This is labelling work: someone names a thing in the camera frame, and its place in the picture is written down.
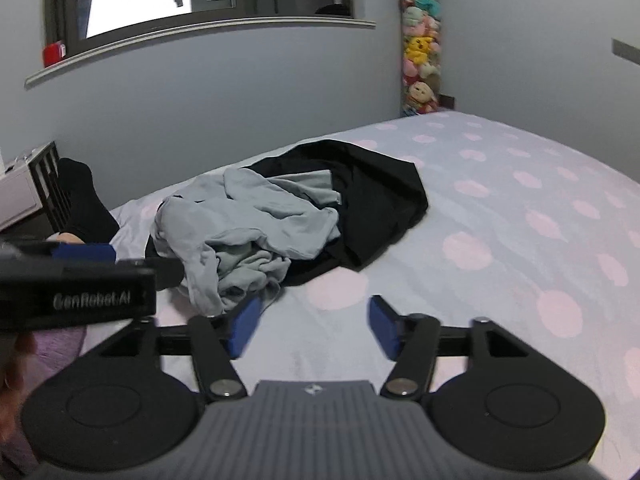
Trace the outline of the left hand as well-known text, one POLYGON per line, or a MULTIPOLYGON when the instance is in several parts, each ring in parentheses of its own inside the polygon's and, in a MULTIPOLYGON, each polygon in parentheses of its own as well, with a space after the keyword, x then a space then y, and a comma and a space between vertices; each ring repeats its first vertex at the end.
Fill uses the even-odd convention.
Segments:
POLYGON ((25 374, 28 360, 36 353, 33 333, 17 336, 1 367, 1 443, 13 436, 18 413, 26 399, 25 374))

